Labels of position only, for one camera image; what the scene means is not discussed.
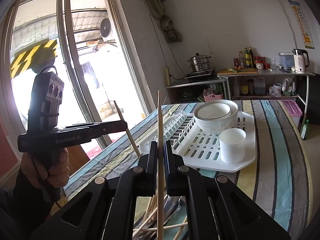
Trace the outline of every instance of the cutting board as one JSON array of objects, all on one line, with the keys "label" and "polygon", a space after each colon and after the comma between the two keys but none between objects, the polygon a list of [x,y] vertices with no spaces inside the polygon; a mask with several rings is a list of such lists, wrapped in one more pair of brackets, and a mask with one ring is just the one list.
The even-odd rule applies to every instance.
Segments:
[{"label": "cutting board", "polygon": [[234,74],[257,74],[258,70],[255,68],[248,68],[249,70],[247,71],[241,71],[241,72],[237,72],[234,73],[233,71],[229,71],[226,68],[219,70],[219,72],[217,73],[217,76],[225,76],[225,75],[234,75]]}]

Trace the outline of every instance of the white plastic dish rack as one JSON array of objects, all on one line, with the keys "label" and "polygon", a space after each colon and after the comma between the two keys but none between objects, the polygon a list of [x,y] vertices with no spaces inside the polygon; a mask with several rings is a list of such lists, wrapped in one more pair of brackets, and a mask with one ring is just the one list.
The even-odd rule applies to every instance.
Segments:
[{"label": "white plastic dish rack", "polygon": [[[225,163],[220,158],[220,141],[218,134],[202,131],[196,124],[193,114],[185,112],[172,116],[166,123],[164,140],[169,140],[172,152],[183,157],[185,165],[214,171],[236,172],[253,163],[256,158],[256,135],[254,117],[244,112],[238,112],[234,128],[243,129],[246,132],[245,157],[239,163]],[[157,141],[157,131],[139,143],[142,154],[149,153],[152,140]]]}]

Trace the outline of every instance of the white cup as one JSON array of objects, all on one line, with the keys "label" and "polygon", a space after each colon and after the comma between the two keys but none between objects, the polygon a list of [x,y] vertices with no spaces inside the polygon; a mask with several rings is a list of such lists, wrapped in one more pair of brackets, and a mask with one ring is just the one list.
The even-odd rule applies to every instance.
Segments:
[{"label": "white cup", "polygon": [[239,128],[224,130],[219,135],[220,158],[225,163],[238,163],[245,155],[245,131]]}]

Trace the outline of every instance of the striped tablecloth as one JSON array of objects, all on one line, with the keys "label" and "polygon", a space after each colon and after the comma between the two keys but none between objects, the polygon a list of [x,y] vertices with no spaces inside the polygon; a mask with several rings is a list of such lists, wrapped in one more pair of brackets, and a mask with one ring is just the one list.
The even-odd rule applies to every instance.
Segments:
[{"label": "striped tablecloth", "polygon": [[[239,111],[252,114],[256,125],[257,158],[249,166],[235,173],[200,170],[208,177],[227,176],[265,212],[297,239],[310,223],[312,211],[312,183],[307,156],[299,132],[281,101],[235,101]],[[199,105],[176,104],[163,108],[164,122],[173,114],[184,110],[192,113]],[[131,129],[138,144],[157,128],[156,111]],[[69,180],[65,187],[68,199],[72,198],[96,176],[107,179],[120,176],[137,164],[137,156],[127,135],[111,144]],[[135,224],[141,221],[148,198],[137,201]],[[167,225],[182,223],[185,207]],[[177,228],[165,231],[165,239],[173,239]],[[181,237],[187,232],[185,227]]]}]

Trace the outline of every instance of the silver bolt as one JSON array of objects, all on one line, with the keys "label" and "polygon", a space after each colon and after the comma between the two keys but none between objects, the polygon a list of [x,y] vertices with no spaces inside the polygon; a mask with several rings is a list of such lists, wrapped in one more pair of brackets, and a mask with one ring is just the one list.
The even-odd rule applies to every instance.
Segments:
[{"label": "silver bolt", "polygon": [[188,166],[180,166],[180,167],[179,167],[179,171],[181,171],[181,172],[188,172],[188,171],[189,171],[189,167],[188,167]]},{"label": "silver bolt", "polygon": [[228,181],[228,179],[225,176],[219,176],[218,177],[218,182],[220,182],[220,183],[226,183],[227,181]]},{"label": "silver bolt", "polygon": [[94,182],[97,183],[97,184],[102,184],[104,183],[106,179],[104,177],[96,177]]},{"label": "silver bolt", "polygon": [[142,171],[143,171],[143,168],[140,167],[140,166],[136,166],[136,167],[133,168],[133,172],[135,172],[135,173],[140,173]]}]

